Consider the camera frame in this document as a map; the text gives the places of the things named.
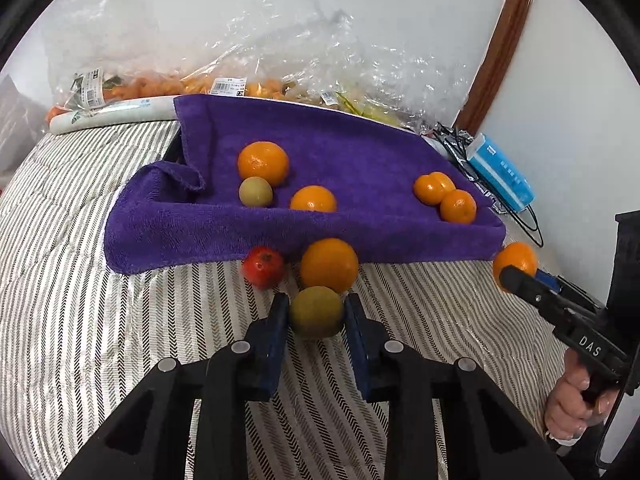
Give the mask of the person right hand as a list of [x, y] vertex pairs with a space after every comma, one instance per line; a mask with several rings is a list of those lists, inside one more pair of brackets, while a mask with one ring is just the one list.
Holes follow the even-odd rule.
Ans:
[[544, 426], [556, 440], [573, 440], [582, 436], [588, 427], [603, 422], [618, 396], [618, 390], [601, 393], [593, 404], [582, 393], [590, 385], [587, 369], [573, 349], [564, 354], [564, 373], [550, 392], [544, 409]]

